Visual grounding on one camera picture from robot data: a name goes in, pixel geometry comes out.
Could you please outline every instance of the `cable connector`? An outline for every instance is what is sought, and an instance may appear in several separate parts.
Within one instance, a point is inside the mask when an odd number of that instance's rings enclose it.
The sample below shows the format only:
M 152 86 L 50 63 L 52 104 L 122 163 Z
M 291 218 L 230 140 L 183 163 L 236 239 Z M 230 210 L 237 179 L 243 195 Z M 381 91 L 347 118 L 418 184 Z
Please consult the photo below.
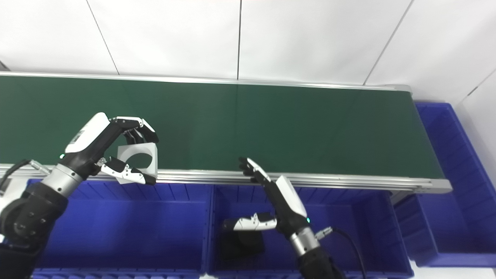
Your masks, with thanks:
M 332 227 L 327 227 L 327 228 L 324 228 L 320 231 L 318 231 L 316 234 L 315 234 L 315 238 L 317 240 L 320 240 L 326 236 L 328 236 L 329 234 L 331 234 L 333 231 Z
M 42 165 L 40 162 L 31 160 L 29 164 L 37 171 L 41 172 L 44 175 L 49 175 L 52 171 L 46 166 Z

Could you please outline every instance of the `black cable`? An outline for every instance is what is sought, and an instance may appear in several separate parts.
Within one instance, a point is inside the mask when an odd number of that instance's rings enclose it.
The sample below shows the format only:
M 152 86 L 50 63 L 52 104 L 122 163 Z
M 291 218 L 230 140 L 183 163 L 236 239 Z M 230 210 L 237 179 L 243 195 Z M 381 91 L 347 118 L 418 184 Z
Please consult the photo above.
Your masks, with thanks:
M 2 197 L 5 194 L 6 189 L 3 188 L 3 184 L 7 181 L 8 177 L 14 173 L 14 171 L 20 169 L 21 167 L 29 164 L 31 160 L 23 159 L 17 164 L 13 165 L 10 169 L 8 169 L 3 177 L 0 179 L 0 197 Z
M 348 233 L 346 233 L 344 230 L 341 230 L 341 229 L 338 229 L 335 227 L 332 227 L 332 232 L 337 232 L 350 241 L 351 246 L 353 246 L 353 250 L 355 251 L 355 255 L 357 256 L 358 264 L 360 265 L 360 269 L 362 271 L 362 276 L 364 279 L 367 279 L 367 274 L 365 272 L 365 266 L 364 266 L 364 260 L 362 259 L 362 255 L 360 254 L 360 251 L 358 250 L 358 247 L 355 244 L 355 242 L 353 241 L 353 239 L 351 238 L 351 236 Z

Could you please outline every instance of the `blue crate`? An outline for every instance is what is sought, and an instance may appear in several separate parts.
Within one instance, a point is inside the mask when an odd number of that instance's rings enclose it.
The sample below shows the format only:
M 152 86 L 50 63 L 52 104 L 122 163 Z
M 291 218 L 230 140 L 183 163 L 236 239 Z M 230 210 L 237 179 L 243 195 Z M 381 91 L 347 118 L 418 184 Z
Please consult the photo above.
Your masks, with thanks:
M 496 267 L 496 193 L 453 108 L 417 103 L 453 192 L 422 194 L 395 207 L 418 266 Z
M 83 182 L 34 278 L 198 278 L 206 270 L 211 200 L 211 185 Z
M 296 188 L 314 231 L 327 226 L 347 231 L 362 251 L 368 278 L 413 276 L 388 192 L 325 188 Z M 291 244 L 275 230 L 262 233 L 265 252 L 223 261 L 219 251 L 221 224 L 226 218 L 272 211 L 261 186 L 215 186 L 209 274 L 220 278 L 300 278 Z M 321 240 L 349 278 L 360 277 L 350 243 L 338 234 Z

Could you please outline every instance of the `robotic arm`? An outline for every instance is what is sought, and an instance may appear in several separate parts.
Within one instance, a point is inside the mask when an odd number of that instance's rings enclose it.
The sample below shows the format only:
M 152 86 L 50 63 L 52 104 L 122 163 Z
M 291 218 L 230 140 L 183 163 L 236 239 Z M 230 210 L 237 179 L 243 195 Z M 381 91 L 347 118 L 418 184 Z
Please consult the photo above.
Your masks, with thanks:
M 128 144 L 159 141 L 144 119 L 108 119 L 105 113 L 97 113 L 70 141 L 55 168 L 1 211 L 0 233 L 7 243 L 0 244 L 0 278 L 30 278 L 55 221 L 67 207 L 67 198 L 90 175 L 103 171 L 131 182 L 155 185 L 153 176 L 116 158 L 111 157 L 109 162 L 104 159 L 104 152 L 122 134 Z
M 256 213 L 251 218 L 227 219 L 224 230 L 265 230 L 276 228 L 293 246 L 298 256 L 298 267 L 305 279 L 344 279 L 326 251 L 320 246 L 310 224 L 307 211 L 293 185 L 285 176 L 272 181 L 265 171 L 250 158 L 240 158 L 240 168 L 251 181 L 263 186 L 276 211 L 276 217 L 268 213 Z

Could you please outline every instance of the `white wall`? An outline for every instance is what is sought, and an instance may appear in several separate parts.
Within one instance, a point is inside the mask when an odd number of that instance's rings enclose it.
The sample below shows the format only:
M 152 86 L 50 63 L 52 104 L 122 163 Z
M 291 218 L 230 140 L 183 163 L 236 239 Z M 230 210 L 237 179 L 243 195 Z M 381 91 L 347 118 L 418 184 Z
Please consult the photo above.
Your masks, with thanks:
M 12 71 L 117 74 L 85 0 L 0 1 L 0 61 Z
M 494 0 L 240 4 L 4 0 L 0 61 L 14 71 L 407 84 L 415 99 L 453 104 L 496 69 Z
M 496 72 L 457 104 L 455 110 L 496 186 Z

